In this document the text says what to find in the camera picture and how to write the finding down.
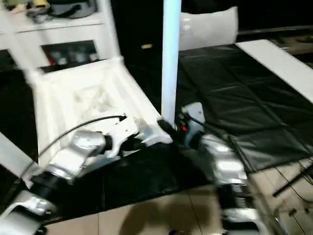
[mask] black mat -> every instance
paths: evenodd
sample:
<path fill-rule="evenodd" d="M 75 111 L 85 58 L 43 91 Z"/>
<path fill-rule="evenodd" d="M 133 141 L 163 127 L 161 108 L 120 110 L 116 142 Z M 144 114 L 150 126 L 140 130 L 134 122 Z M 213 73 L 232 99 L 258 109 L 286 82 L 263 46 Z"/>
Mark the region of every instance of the black mat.
<path fill-rule="evenodd" d="M 181 52 L 179 69 L 178 103 L 200 101 L 249 172 L 313 156 L 313 105 L 236 46 Z"/>

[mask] white pole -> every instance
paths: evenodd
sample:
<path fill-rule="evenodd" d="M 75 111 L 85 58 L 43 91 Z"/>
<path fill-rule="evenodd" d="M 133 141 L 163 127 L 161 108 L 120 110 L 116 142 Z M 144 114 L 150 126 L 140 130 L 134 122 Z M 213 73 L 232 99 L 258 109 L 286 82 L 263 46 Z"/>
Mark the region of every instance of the white pole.
<path fill-rule="evenodd" d="M 162 116 L 171 125 L 175 119 L 180 12 L 181 0 L 164 0 Z"/>

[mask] red light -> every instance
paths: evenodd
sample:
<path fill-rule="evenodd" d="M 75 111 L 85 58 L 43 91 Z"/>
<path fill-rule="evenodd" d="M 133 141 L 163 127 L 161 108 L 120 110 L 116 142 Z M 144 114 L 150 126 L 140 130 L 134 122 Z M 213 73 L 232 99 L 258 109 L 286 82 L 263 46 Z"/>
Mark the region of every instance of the red light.
<path fill-rule="evenodd" d="M 181 129 L 182 129 L 184 132 L 188 131 L 187 127 L 185 127 L 185 126 L 182 126 Z"/>
<path fill-rule="evenodd" d="M 52 58 L 51 55 L 47 55 L 47 59 L 48 59 L 50 65 L 56 65 L 56 62 L 54 61 L 54 59 Z"/>

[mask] black cable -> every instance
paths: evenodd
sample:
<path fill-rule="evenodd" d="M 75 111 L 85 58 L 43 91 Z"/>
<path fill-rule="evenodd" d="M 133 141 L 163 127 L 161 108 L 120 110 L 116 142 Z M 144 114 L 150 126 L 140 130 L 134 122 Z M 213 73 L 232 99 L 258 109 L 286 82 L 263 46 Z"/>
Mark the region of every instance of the black cable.
<path fill-rule="evenodd" d="M 192 121 L 194 121 L 195 123 L 209 129 L 214 135 L 218 136 L 218 137 L 222 137 L 222 133 L 219 133 L 217 130 L 221 131 L 221 132 L 225 132 L 225 130 L 221 127 L 219 127 L 218 125 L 216 124 L 212 124 L 212 123 L 209 123 L 211 126 L 205 124 L 205 123 L 202 123 L 200 121 L 198 121 L 197 119 L 193 118 L 192 116 L 190 116 L 188 113 L 183 113 L 183 115 L 187 118 L 187 119 L 190 119 Z"/>
<path fill-rule="evenodd" d="M 97 121 L 101 121 L 101 120 L 106 120 L 106 119 L 112 119 L 112 118 L 119 118 L 119 121 L 122 121 L 126 118 L 126 116 L 107 116 L 107 117 L 100 117 L 100 118 L 96 118 L 96 119 L 92 119 L 86 122 L 83 122 L 77 126 L 74 126 L 73 128 L 69 129 L 68 131 L 65 131 L 63 134 L 59 135 L 57 138 L 55 138 L 50 144 L 48 144 L 43 151 L 38 155 L 38 159 L 52 146 L 54 145 L 57 141 L 59 141 L 60 139 L 62 139 L 64 136 L 66 136 L 67 134 L 69 134 L 70 132 L 82 127 L 82 126 L 86 126 L 90 123 L 94 123 Z M 21 175 L 22 176 L 30 169 L 30 167 L 34 164 L 34 162 L 32 162 L 31 164 L 29 164 L 26 169 L 24 170 L 24 172 Z"/>

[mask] white bag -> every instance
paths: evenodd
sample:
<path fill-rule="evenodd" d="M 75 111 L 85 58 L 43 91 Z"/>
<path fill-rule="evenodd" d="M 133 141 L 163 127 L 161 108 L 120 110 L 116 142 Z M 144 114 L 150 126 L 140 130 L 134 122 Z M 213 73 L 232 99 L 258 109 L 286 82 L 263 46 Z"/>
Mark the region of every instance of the white bag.
<path fill-rule="evenodd" d="M 181 13 L 179 50 L 232 44 L 237 34 L 237 7 L 209 14 Z"/>

